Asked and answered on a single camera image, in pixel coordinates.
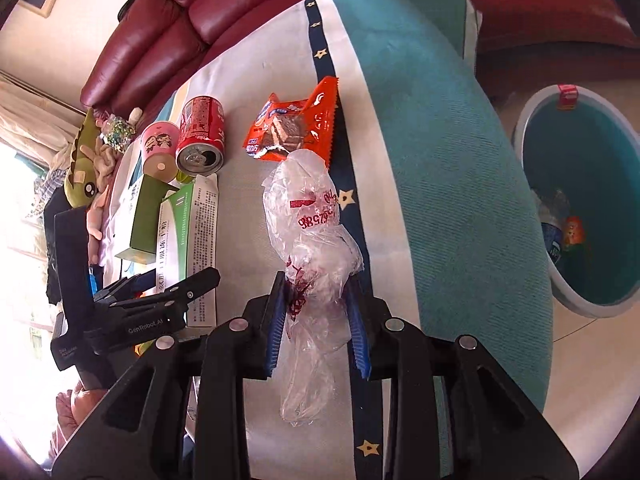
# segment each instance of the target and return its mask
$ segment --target black cloth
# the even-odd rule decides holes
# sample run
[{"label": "black cloth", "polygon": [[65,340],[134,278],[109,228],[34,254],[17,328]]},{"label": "black cloth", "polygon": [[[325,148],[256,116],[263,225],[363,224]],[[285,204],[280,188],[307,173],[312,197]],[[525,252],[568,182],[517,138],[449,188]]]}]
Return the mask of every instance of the black cloth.
[{"label": "black cloth", "polygon": [[63,187],[59,187],[53,192],[44,208],[44,235],[47,240],[47,298],[50,304],[58,304],[62,300],[58,283],[53,219],[58,213],[69,209],[71,209],[71,205],[66,199]]}]

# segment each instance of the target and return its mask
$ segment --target cardboard box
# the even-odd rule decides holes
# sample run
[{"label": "cardboard box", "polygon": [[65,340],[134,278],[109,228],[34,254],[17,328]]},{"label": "cardboard box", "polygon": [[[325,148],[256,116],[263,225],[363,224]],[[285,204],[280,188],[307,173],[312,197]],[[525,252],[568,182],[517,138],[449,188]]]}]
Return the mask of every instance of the cardboard box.
[{"label": "cardboard box", "polygon": [[[216,266],[218,180],[197,176],[160,206],[156,259],[156,292],[187,276]],[[187,326],[216,325],[216,291],[189,304]]]},{"label": "cardboard box", "polygon": [[143,174],[125,190],[113,217],[113,254],[137,264],[156,260],[156,238],[160,203],[169,190],[177,190]]}]

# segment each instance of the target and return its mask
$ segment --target clear plastic bag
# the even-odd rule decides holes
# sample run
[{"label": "clear plastic bag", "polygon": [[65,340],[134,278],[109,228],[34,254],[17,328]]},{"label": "clear plastic bag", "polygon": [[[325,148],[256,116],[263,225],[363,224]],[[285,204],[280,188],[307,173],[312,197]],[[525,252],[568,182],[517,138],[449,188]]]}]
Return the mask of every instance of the clear plastic bag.
[{"label": "clear plastic bag", "polygon": [[326,357],[351,338],[342,288],[362,270],[362,254],[340,225],[334,183],[324,160],[296,150],[262,183],[271,245],[286,263],[293,298],[286,320],[286,387],[280,415],[311,422],[334,391]]}]

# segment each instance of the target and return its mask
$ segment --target soda can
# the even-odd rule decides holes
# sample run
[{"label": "soda can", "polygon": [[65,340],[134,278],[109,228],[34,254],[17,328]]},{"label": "soda can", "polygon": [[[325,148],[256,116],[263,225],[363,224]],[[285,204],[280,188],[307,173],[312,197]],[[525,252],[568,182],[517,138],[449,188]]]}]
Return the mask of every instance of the soda can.
[{"label": "soda can", "polygon": [[222,105],[217,99],[199,96],[184,105],[175,154],[181,172],[208,175],[222,167],[225,160],[224,125]]},{"label": "soda can", "polygon": [[175,150],[180,129],[169,121],[152,123],[142,132],[142,172],[163,182],[171,182],[178,174]]}]

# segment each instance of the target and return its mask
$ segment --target red soda can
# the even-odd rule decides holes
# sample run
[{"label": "red soda can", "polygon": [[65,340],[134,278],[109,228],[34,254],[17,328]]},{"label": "red soda can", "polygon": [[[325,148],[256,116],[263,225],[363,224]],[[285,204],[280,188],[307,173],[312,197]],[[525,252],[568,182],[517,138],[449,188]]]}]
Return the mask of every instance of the red soda can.
[{"label": "red soda can", "polygon": [[194,97],[184,105],[175,160],[181,172],[208,175],[225,160],[225,116],[217,99]]}]

